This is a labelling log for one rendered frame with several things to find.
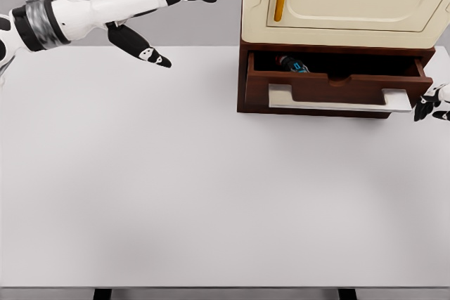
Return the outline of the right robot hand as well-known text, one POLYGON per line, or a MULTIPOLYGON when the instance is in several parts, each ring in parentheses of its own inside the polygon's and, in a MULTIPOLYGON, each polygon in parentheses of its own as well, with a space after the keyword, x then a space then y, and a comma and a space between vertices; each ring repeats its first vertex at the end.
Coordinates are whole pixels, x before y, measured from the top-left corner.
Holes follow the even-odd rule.
POLYGON ((431 114, 434 118, 450 122, 450 110, 435 110, 442 103, 450 104, 450 83, 425 92, 416 103, 413 120, 418 122, 431 114))

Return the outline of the brown wooden drawer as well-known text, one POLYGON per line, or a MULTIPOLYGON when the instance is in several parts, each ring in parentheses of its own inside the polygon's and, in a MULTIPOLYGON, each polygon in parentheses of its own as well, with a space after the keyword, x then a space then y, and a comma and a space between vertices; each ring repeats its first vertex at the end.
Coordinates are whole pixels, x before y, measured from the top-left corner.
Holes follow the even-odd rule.
POLYGON ((403 89, 415 105, 433 83, 416 56, 296 53, 308 72, 288 72, 276 64, 277 52, 251 51, 245 86, 245 109, 290 115, 325 115, 386 119, 387 112, 294 110, 269 107, 269 85, 289 85, 297 102, 382 105, 383 89, 403 89))

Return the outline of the black switch with blue markings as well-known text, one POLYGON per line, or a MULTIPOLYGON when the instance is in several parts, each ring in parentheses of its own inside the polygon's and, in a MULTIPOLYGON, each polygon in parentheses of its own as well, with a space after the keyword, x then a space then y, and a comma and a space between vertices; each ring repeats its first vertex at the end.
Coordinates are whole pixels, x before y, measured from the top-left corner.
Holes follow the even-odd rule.
POLYGON ((309 72, 308 67, 299 59, 290 55, 276 56, 276 64, 286 72, 306 73, 309 72))

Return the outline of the cream cabinet with brown base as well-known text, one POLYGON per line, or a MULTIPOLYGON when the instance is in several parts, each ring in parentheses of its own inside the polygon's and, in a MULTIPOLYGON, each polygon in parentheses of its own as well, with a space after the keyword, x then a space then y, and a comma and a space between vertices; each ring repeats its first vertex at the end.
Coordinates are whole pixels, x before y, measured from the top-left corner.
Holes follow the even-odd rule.
POLYGON ((242 0, 237 110, 245 109, 248 55, 251 51, 296 53, 340 53, 387 56, 416 56, 423 69, 435 53, 435 44, 450 25, 450 0, 442 0, 421 32, 368 31, 270 27, 269 0, 242 0))

